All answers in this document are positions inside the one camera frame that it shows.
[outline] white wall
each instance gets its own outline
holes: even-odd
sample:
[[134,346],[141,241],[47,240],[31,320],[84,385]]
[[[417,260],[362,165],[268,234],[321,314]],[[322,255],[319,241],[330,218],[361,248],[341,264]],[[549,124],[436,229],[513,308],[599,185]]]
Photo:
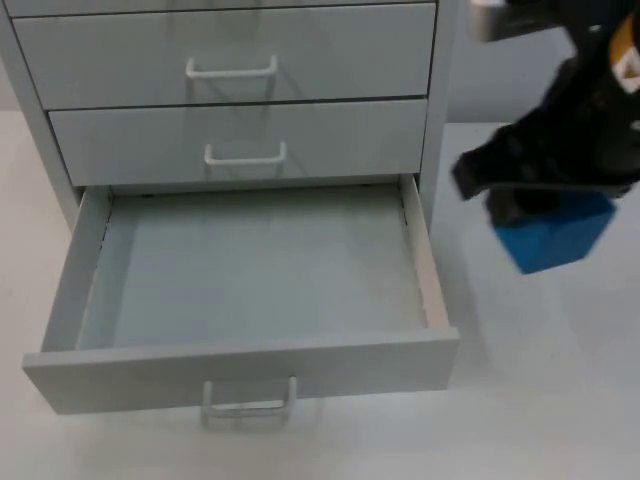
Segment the white wall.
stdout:
[[18,101],[0,60],[0,110],[18,110]]
[[512,121],[534,107],[573,48],[560,29],[481,43],[461,6],[454,44],[449,121]]

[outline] open drawer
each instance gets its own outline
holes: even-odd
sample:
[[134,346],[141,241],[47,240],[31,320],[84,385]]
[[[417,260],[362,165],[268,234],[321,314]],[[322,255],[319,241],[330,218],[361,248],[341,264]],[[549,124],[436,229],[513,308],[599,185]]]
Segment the open drawer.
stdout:
[[23,368],[58,413],[278,400],[289,385],[286,405],[257,412],[270,414],[296,394],[446,388],[457,343],[412,177],[115,199],[89,188],[42,351]]

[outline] drawer handle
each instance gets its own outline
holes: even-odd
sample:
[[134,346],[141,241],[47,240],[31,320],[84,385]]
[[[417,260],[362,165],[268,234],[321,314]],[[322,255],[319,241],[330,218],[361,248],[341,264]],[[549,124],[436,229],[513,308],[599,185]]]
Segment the drawer handle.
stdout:
[[256,417],[288,417],[295,406],[298,396],[298,379],[289,377],[284,400],[279,407],[268,408],[216,408],[212,405],[213,382],[204,382],[202,399],[202,415],[205,418],[256,418]]
[[258,158],[213,158],[213,147],[207,145],[204,149],[204,163],[210,167],[242,167],[251,165],[278,165],[287,159],[287,144],[280,142],[280,153],[277,157]]
[[266,68],[256,68],[254,70],[196,70],[196,61],[190,58],[187,61],[187,77],[191,80],[216,80],[224,78],[262,78],[272,77],[278,72],[278,56],[271,55],[269,66]]

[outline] closed drawer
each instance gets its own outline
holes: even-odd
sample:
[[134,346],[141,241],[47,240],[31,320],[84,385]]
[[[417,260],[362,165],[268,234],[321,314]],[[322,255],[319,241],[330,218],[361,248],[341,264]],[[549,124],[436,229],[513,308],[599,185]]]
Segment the closed drawer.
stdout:
[[28,376],[59,413],[442,389],[449,326],[397,184],[116,197],[89,188]]
[[50,118],[74,185],[237,182],[418,172],[426,101],[93,110]]
[[14,25],[42,104],[56,110],[425,95],[434,15],[416,4]]
[[171,10],[216,10],[227,8],[311,7],[371,3],[413,3],[407,0],[4,0],[13,17],[86,15],[120,12],[164,12]]

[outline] blue block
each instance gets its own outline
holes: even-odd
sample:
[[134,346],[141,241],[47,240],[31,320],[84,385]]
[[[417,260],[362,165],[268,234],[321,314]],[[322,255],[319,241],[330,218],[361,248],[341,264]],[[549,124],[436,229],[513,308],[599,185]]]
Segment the blue block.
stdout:
[[563,193],[553,213],[495,231],[522,273],[529,274],[582,260],[615,211],[600,193]]

